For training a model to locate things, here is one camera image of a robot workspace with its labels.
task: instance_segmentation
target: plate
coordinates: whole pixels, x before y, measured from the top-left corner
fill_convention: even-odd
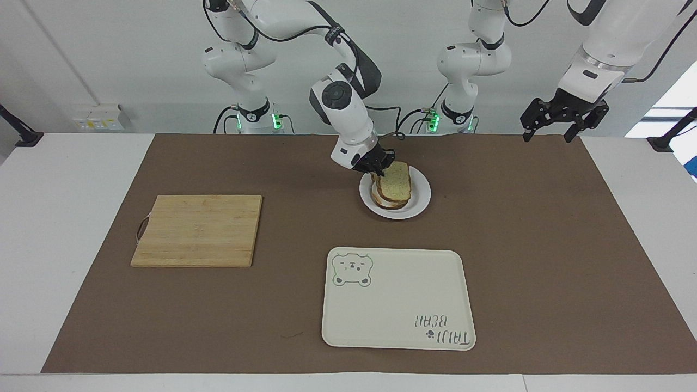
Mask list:
[[[332,249],[322,338],[333,347],[472,349],[462,258],[451,250]]]
[[[426,176],[414,167],[409,166],[409,176],[411,177],[411,199],[409,199],[409,202],[398,210],[386,210],[380,208],[373,201],[373,198],[370,196],[373,180],[370,174],[363,174],[359,185],[360,198],[363,200],[363,204],[370,211],[389,219],[409,219],[424,212],[431,201],[431,185]]]

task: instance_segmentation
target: blue object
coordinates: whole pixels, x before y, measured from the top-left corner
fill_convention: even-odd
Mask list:
[[[687,172],[697,177],[697,156],[692,158],[688,163],[685,164],[685,169]]]

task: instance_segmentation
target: white wall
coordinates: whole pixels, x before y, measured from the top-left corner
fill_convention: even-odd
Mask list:
[[[511,14],[526,20],[538,2],[516,1]],[[408,109],[430,105],[445,84],[435,64],[439,49],[473,40],[466,28],[470,12],[466,0],[319,3],[381,68],[381,90],[367,100],[372,105]],[[583,0],[572,4],[584,5]],[[686,18],[682,15],[650,48],[636,75],[650,69]],[[610,114],[598,130],[587,134],[627,133],[695,61],[697,45],[690,37],[696,31],[697,23],[684,33],[652,80],[612,91],[607,97]],[[514,53],[510,70],[477,81],[479,132],[521,133],[520,114],[533,98],[553,95],[585,28],[571,18],[564,1],[552,1],[536,23],[523,29],[509,26],[506,36]],[[220,108],[236,100],[229,87],[209,77],[201,65],[201,51],[216,42],[198,0],[3,0],[0,57],[14,58],[18,66],[0,74],[0,99],[26,97],[13,110],[27,123],[54,132],[73,132],[67,122],[70,107],[97,98],[122,104],[134,132],[208,133]],[[310,86],[338,64],[338,55],[316,36],[276,47],[278,62],[258,71],[269,95],[293,117],[297,131],[330,131],[307,96]],[[36,93],[27,96],[27,89]],[[33,110],[39,102],[51,103],[52,109]],[[389,129],[392,116],[374,115],[381,131]],[[565,129],[550,127],[546,132]]]

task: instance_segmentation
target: black stand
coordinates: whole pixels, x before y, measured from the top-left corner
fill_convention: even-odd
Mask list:
[[[651,144],[651,147],[653,147],[656,152],[672,153],[673,149],[671,148],[671,140],[678,136],[682,130],[687,128],[687,126],[695,120],[697,120],[697,106],[695,106],[690,113],[678,121],[677,124],[675,124],[675,126],[673,126],[665,135],[661,137],[648,137],[646,140],[649,141],[649,144]]]
[[[34,147],[43,136],[43,132],[36,132],[26,125],[22,120],[15,117],[3,105],[0,105],[0,116],[7,121],[22,138],[18,141],[16,147]]]

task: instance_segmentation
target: green indicator light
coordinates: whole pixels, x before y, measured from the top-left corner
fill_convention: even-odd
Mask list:
[[[429,124],[429,130],[433,133],[438,132],[438,123],[441,122],[441,116],[438,114],[434,114],[434,117],[431,119],[431,123]]]
[[[283,123],[278,118],[276,113],[271,113],[271,117],[273,118],[273,127],[276,129],[281,129],[281,127],[283,126]]]

